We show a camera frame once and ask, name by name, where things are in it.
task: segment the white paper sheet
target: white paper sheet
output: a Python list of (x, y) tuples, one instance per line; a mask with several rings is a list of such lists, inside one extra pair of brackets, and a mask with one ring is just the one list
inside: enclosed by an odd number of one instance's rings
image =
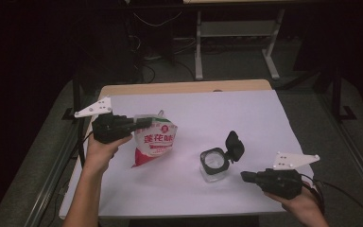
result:
[[(172, 95), (112, 96), (114, 114), (165, 116), (177, 125), (173, 150), (142, 166), (134, 164), (136, 143), (119, 148), (104, 174), (99, 215), (103, 218), (179, 217), (258, 214), (283, 211), (261, 188), (241, 180), (241, 171), (272, 168), (278, 151), (302, 149), (274, 91), (218, 92)], [(226, 151), (235, 131), (245, 146), (228, 176), (206, 183), (199, 155), (210, 148)], [(310, 166), (298, 169), (313, 176)], [(66, 216), (81, 171), (75, 167), (60, 216)]]

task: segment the table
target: table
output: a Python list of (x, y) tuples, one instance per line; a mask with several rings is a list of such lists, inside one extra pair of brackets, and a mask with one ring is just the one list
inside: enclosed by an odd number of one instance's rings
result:
[[(237, 2), (266, 2), (264, 0), (183, 0), (184, 4), (199, 3), (237, 3)], [(204, 22), (201, 20), (201, 11), (197, 16), (197, 47), (196, 47), (196, 80), (203, 80), (201, 63), (201, 37), (224, 37), (224, 36), (269, 36), (270, 42), (267, 48), (262, 50), (265, 62), (273, 79), (279, 79), (279, 73), (271, 57), (273, 46), (282, 24), (285, 9), (279, 9), (275, 20), (266, 21), (229, 21), (229, 22)]]
[[(258, 186), (244, 183), (239, 175), (244, 170), (271, 167), (277, 151), (303, 153), (266, 80), (115, 85), (104, 87), (100, 95), (112, 96), (115, 114), (141, 114), (142, 105), (149, 114), (164, 108), (165, 115), (179, 127), (173, 150), (142, 166), (131, 168), (134, 142), (119, 148), (102, 181), (101, 218), (284, 211), (278, 202), (264, 197)], [(237, 132), (246, 153), (230, 166), (225, 179), (206, 183), (199, 173), (199, 154), (210, 148), (224, 148), (230, 130)], [(313, 176), (310, 166), (298, 170)], [(70, 207), (80, 171), (78, 161), (60, 208), (61, 218)]]

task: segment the hand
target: hand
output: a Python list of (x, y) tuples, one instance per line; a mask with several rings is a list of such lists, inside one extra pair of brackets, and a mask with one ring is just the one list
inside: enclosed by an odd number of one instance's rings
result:
[(84, 169), (94, 173), (104, 173), (109, 166), (109, 161), (118, 151), (118, 147), (127, 143), (132, 135), (113, 141), (110, 144), (102, 144), (94, 139), (94, 134), (88, 140), (87, 156)]
[(286, 200), (268, 192), (264, 192), (264, 194), (275, 201), (279, 201), (282, 207), (293, 214), (303, 225), (328, 226), (318, 207), (317, 199), (307, 188), (303, 187), (302, 193), (292, 200)]

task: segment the black lid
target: black lid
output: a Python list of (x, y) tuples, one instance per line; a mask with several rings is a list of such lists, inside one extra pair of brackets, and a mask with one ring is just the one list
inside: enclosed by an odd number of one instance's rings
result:
[(238, 139), (237, 133), (235, 131), (231, 131), (229, 133), (228, 138), (226, 139), (226, 148), (228, 151), (226, 152), (227, 159), (233, 162), (238, 162), (241, 156), (244, 154), (244, 145)]

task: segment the wooden table edge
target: wooden table edge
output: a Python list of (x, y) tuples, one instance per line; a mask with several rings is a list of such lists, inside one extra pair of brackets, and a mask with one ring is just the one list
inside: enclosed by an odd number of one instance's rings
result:
[(272, 90), (266, 79), (241, 79), (195, 82), (171, 82), (149, 84), (108, 85), (99, 98), (116, 95), (205, 93), (213, 91), (261, 91)]

